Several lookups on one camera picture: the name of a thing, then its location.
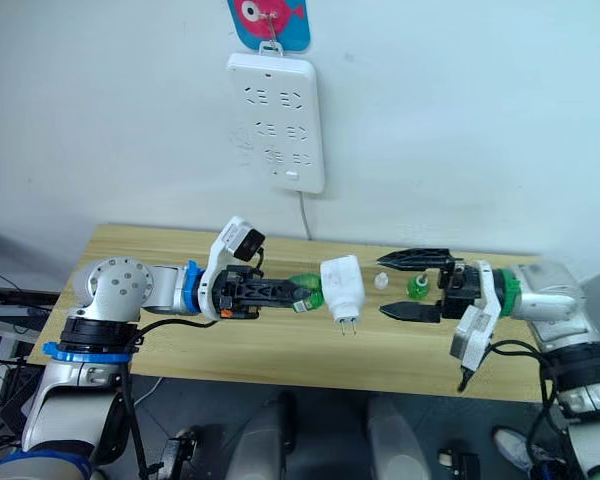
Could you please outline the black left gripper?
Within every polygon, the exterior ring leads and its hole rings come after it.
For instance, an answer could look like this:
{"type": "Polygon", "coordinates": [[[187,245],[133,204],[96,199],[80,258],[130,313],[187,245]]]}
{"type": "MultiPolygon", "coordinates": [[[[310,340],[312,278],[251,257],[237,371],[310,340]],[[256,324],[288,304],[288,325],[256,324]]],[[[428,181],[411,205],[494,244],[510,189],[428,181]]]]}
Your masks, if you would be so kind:
{"type": "Polygon", "coordinates": [[[298,310],[307,296],[306,287],[288,279],[263,279],[263,272],[250,266],[226,267],[212,287],[213,305],[222,320],[258,319],[260,307],[298,310]]]}

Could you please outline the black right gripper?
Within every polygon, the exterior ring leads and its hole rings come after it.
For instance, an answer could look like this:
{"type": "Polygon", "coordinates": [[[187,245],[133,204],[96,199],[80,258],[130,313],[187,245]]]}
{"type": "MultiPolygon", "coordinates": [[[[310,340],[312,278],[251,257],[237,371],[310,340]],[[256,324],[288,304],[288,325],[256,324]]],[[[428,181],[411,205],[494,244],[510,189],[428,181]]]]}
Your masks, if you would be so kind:
{"type": "Polygon", "coordinates": [[[394,320],[439,323],[441,317],[460,319],[467,307],[481,297],[478,269],[463,259],[453,262],[453,256],[448,249],[411,248],[393,251],[379,257],[376,263],[398,271],[441,270],[438,279],[440,301],[435,304],[400,301],[379,307],[382,314],[394,320]]]}

